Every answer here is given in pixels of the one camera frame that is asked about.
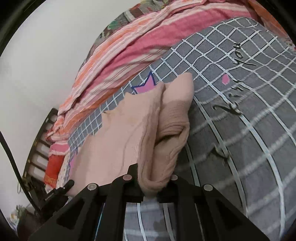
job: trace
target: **wall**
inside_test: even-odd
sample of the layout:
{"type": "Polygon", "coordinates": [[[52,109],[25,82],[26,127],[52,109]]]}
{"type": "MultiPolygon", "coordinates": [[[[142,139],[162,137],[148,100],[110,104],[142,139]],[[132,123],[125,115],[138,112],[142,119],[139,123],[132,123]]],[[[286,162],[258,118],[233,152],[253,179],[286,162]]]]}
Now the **wall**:
{"type": "MultiPolygon", "coordinates": [[[[100,32],[139,0],[47,0],[20,26],[0,57],[0,130],[23,173],[46,115],[65,100],[100,32]]],[[[0,208],[17,204],[17,179],[0,147],[0,208]]]]}

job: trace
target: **red fabric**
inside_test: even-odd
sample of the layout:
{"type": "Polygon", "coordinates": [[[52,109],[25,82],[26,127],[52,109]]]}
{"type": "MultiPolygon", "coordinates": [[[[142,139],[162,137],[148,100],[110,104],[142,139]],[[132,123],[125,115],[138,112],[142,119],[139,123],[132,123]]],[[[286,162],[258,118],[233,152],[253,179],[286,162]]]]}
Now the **red fabric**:
{"type": "Polygon", "coordinates": [[[59,171],[63,165],[65,156],[51,155],[45,171],[44,183],[56,188],[59,171]]]}

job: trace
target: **bed sheet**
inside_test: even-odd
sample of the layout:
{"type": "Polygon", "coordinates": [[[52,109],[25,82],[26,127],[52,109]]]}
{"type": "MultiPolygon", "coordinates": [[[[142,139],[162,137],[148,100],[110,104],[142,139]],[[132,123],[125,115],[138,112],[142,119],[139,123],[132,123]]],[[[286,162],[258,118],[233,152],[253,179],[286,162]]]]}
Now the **bed sheet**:
{"type": "MultiPolygon", "coordinates": [[[[190,134],[175,173],[210,183],[279,240],[296,218],[296,56],[252,19],[222,21],[173,46],[96,109],[70,136],[70,158],[132,86],[191,72],[190,134]]],[[[60,175],[68,179],[69,165],[60,175]]],[[[175,240],[173,204],[128,204],[124,240],[175,240]]]]}

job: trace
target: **striped blanket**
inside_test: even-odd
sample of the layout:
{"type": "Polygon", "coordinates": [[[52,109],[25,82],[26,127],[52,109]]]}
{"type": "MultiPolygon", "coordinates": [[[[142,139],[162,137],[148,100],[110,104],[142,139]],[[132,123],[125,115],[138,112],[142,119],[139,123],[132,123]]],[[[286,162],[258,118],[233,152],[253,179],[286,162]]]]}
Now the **striped blanket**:
{"type": "Polygon", "coordinates": [[[92,111],[182,38],[241,16],[257,18],[239,1],[178,0],[118,30],[80,69],[69,97],[59,108],[57,121],[47,133],[49,141],[57,142],[49,154],[62,154],[67,149],[65,140],[92,111]]]}

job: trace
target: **folded towel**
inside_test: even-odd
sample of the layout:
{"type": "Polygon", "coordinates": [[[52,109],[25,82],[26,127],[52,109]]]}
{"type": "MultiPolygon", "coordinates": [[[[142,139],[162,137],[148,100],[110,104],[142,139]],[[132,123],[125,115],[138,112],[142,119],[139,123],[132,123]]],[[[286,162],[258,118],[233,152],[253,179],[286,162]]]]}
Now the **folded towel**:
{"type": "Polygon", "coordinates": [[[192,76],[185,73],[148,92],[127,93],[114,110],[104,112],[103,126],[86,138],[71,165],[69,178],[75,184],[68,195],[76,195],[89,183],[111,183],[137,162],[143,192],[151,196],[160,191],[188,137],[193,89],[192,76]]]}

